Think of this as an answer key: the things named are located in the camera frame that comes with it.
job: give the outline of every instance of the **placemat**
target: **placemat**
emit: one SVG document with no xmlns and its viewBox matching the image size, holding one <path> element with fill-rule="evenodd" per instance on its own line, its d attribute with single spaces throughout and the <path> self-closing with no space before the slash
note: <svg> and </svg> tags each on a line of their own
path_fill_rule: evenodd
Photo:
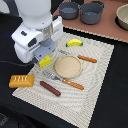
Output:
<svg viewBox="0 0 128 128">
<path fill-rule="evenodd" d="M 75 45 L 66 47 L 67 41 L 71 39 L 81 40 L 83 46 Z M 29 72 L 29 74 L 35 76 L 34 86 L 32 88 L 18 88 L 12 95 L 54 114 L 79 128 L 87 128 L 95 108 L 114 46 L 65 32 L 55 43 L 56 50 L 49 55 L 52 63 L 42 68 L 35 64 Z M 58 58 L 64 56 L 58 51 L 60 49 L 76 55 L 79 54 L 97 59 L 97 63 L 80 60 L 83 64 L 82 73 L 79 76 L 70 79 L 73 82 L 82 84 L 84 90 L 79 90 L 66 85 L 61 81 L 48 79 L 42 74 L 44 70 L 47 70 L 57 75 L 54 68 L 55 62 Z M 57 97 L 43 88 L 40 85 L 40 81 L 42 80 L 59 90 L 61 96 Z"/>
</svg>

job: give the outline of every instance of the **pan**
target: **pan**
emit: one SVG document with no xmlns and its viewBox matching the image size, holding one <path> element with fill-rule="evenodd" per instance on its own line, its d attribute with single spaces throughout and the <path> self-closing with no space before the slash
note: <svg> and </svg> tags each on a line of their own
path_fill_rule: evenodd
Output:
<svg viewBox="0 0 128 128">
<path fill-rule="evenodd" d="M 71 20 L 75 19 L 79 15 L 80 5 L 84 3 L 84 0 L 69 0 L 59 5 L 59 14 L 63 19 Z"/>
</svg>

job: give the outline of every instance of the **gray pot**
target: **gray pot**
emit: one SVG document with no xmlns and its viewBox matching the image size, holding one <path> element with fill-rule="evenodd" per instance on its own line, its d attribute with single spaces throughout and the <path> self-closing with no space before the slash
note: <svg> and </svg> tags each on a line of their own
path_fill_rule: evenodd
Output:
<svg viewBox="0 0 128 128">
<path fill-rule="evenodd" d="M 59 14 L 63 19 L 71 20 L 79 15 L 79 5 L 75 2 L 64 2 L 59 5 Z"/>
<path fill-rule="evenodd" d="M 98 3 L 86 3 L 81 6 L 80 19 L 85 24 L 96 24 L 101 20 L 105 8 Z"/>
</svg>

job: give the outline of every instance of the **table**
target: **table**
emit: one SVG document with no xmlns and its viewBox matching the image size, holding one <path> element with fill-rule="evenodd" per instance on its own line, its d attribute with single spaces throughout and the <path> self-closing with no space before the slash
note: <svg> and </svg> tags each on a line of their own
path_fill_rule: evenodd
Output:
<svg viewBox="0 0 128 128">
<path fill-rule="evenodd" d="M 52 0 L 52 10 L 55 11 L 61 2 Z M 21 22 L 20 18 L 0 14 L 0 60 L 22 64 L 15 54 L 14 41 L 10 37 Z M 127 128 L 128 44 L 68 28 L 64 28 L 64 31 L 115 46 L 89 128 Z M 33 65 L 19 67 L 0 63 L 0 105 L 29 116 L 51 128 L 76 128 L 72 124 L 12 96 L 15 89 L 10 89 L 8 86 L 11 75 L 27 74 L 32 67 Z"/>
</svg>

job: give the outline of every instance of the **yellow object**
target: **yellow object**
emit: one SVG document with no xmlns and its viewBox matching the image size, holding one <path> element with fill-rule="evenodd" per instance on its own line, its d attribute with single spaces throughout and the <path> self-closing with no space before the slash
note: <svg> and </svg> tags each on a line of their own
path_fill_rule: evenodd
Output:
<svg viewBox="0 0 128 128">
<path fill-rule="evenodd" d="M 72 39 L 66 43 L 66 47 L 73 46 L 73 45 L 83 45 L 83 42 L 78 39 Z"/>
<path fill-rule="evenodd" d="M 40 65 L 40 67 L 43 67 L 43 66 L 48 65 L 50 63 L 51 63 L 51 58 L 47 55 L 44 59 L 42 59 L 39 62 L 39 65 Z"/>
<path fill-rule="evenodd" d="M 33 75 L 13 75 L 11 76 L 9 87 L 33 87 L 34 76 Z"/>
</svg>

